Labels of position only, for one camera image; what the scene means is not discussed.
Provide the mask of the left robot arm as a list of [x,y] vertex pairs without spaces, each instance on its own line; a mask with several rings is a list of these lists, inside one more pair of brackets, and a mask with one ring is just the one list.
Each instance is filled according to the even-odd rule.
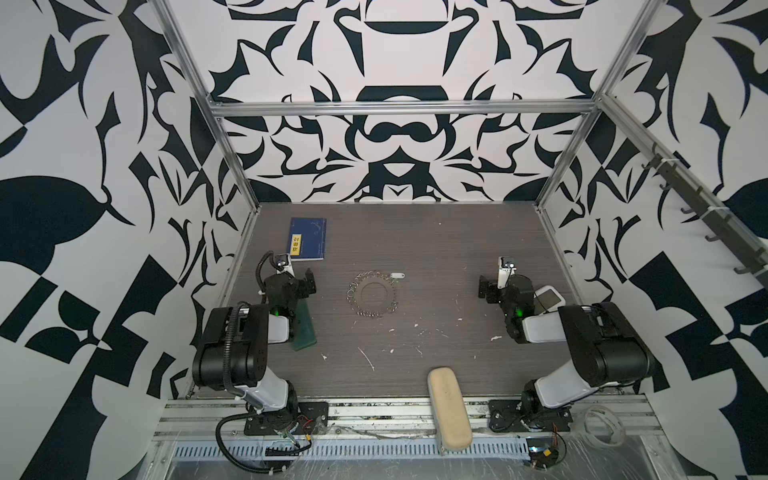
[[298,277],[292,257],[266,252],[256,266],[259,301],[214,309],[192,365],[194,384],[224,391],[261,415],[299,415],[292,384],[268,366],[271,345],[299,351],[316,344],[307,299],[317,292],[313,272]]

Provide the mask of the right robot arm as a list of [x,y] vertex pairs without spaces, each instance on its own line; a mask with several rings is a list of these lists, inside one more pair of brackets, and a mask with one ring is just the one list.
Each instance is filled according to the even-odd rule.
[[565,304],[547,311],[532,281],[517,274],[495,282],[481,276],[478,297],[500,307],[507,333],[516,343],[564,343],[570,355],[550,374],[526,383],[516,404],[489,403],[489,428],[494,432],[562,426],[575,402],[605,387],[638,384],[658,369],[650,349],[612,302]]

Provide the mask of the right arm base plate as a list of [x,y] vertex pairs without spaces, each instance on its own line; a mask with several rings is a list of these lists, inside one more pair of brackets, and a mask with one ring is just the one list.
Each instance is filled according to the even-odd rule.
[[568,406],[548,409],[519,399],[493,399],[488,409],[488,428],[494,433],[569,432],[573,422]]

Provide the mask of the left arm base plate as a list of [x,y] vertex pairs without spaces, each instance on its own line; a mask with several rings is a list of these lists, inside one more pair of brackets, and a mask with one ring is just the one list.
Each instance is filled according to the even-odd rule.
[[301,401],[261,414],[251,413],[245,421],[246,436],[266,436],[280,432],[311,434],[324,428],[329,416],[328,402]]

